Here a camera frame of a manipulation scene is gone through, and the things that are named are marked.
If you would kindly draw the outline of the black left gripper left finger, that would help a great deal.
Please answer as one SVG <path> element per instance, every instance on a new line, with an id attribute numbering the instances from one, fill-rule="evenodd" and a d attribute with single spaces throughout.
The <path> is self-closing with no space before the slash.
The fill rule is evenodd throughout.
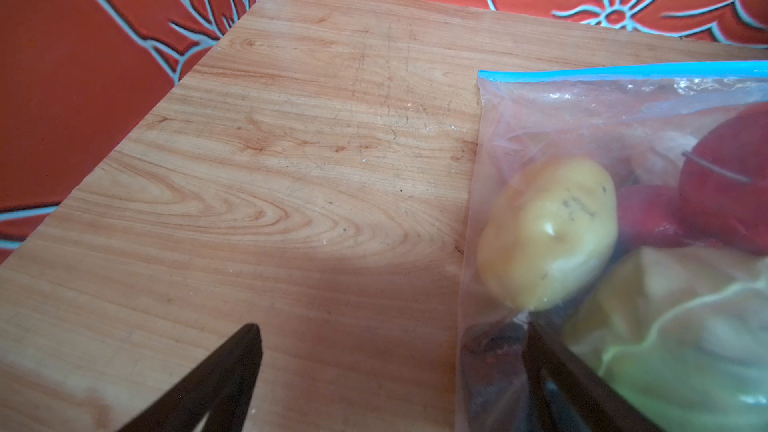
<path id="1" fill-rule="evenodd" d="M 260 328 L 247 323 L 123 431 L 241 431 L 263 358 Z"/>

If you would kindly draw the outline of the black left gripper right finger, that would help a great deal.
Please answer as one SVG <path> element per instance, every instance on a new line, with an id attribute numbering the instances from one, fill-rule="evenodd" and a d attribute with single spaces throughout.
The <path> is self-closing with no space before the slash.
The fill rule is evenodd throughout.
<path id="1" fill-rule="evenodd" d="M 544 325 L 527 328 L 522 359 L 539 423 L 545 431 L 559 429 L 546 394 L 550 381 L 592 431 L 658 431 L 660 427 L 607 385 L 558 336 Z"/>

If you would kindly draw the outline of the dark avocado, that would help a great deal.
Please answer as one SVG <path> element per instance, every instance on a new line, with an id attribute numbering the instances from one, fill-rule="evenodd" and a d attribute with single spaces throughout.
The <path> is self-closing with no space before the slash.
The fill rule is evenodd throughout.
<path id="1" fill-rule="evenodd" d="M 457 352 L 457 431 L 525 431 L 529 387 L 522 350 L 526 328 L 514 321 L 466 328 Z"/>

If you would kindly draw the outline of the yellow potato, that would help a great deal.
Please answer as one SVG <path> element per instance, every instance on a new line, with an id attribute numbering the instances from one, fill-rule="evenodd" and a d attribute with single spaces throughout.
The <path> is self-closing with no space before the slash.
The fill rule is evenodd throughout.
<path id="1" fill-rule="evenodd" d="M 489 293 L 516 310 L 540 311 L 586 287 L 618 238 L 609 172 L 584 157 L 526 167 L 503 189 L 477 247 Z"/>

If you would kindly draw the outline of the green cabbage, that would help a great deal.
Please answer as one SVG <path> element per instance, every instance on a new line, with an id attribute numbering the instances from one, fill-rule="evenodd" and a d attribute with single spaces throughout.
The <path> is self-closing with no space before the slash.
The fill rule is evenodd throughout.
<path id="1" fill-rule="evenodd" d="M 667 431 L 767 428 L 767 260 L 641 247 L 565 323 L 568 347 Z"/>

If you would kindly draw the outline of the clear zip top bag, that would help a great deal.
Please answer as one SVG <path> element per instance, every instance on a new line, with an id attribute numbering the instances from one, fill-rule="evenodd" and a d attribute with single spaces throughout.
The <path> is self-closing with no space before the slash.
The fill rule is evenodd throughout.
<path id="1" fill-rule="evenodd" d="M 767 64 L 478 75 L 459 431 L 767 427 Z"/>

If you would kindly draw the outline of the red fruit front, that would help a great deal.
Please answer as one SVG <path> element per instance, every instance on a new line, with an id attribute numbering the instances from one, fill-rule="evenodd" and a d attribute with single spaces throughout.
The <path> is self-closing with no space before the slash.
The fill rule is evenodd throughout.
<path id="1" fill-rule="evenodd" d="M 684 154 L 682 213 L 698 233 L 767 253 L 767 104 L 722 122 Z"/>

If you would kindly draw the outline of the red fruit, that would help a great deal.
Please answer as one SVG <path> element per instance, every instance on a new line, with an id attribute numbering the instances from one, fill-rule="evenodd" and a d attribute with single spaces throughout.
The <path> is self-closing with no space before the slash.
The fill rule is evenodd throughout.
<path id="1" fill-rule="evenodd" d="M 633 185 L 617 193 L 618 238 L 626 249 L 683 247 L 692 242 L 678 189 L 669 185 Z"/>
<path id="2" fill-rule="evenodd" d="M 684 154 L 682 213 L 698 233 L 767 253 L 767 104 L 722 122 Z"/>

